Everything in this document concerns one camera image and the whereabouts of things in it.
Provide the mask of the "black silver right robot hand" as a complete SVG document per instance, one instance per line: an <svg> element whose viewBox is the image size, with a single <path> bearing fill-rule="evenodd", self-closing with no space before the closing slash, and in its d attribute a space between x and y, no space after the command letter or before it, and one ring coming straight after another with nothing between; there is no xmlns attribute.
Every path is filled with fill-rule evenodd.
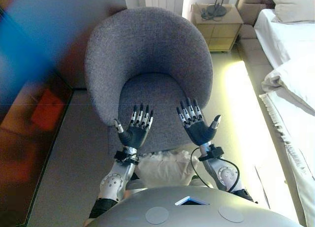
<svg viewBox="0 0 315 227"><path fill-rule="evenodd" d="M176 108L186 133L191 141L197 146L208 143L216 134L217 128L221 122L221 115L217 115L208 126L205 123L204 116L197 100L194 99L193 103L191 103L191 100L188 97L186 98L186 104L187 105L184 106L184 102L180 101L181 109L179 109L179 107Z"/></svg>

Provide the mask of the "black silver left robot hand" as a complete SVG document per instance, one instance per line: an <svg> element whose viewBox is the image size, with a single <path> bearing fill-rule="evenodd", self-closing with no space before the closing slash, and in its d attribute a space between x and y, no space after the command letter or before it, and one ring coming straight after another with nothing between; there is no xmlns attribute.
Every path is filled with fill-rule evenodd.
<svg viewBox="0 0 315 227"><path fill-rule="evenodd" d="M154 112L152 110L149 112L149 109L149 105L146 105L145 110L143 104L140 105L140 109L137 109L137 105L135 105L127 130L123 128L118 119L114 119L119 140L124 146L134 149L142 147L153 123Z"/></svg>

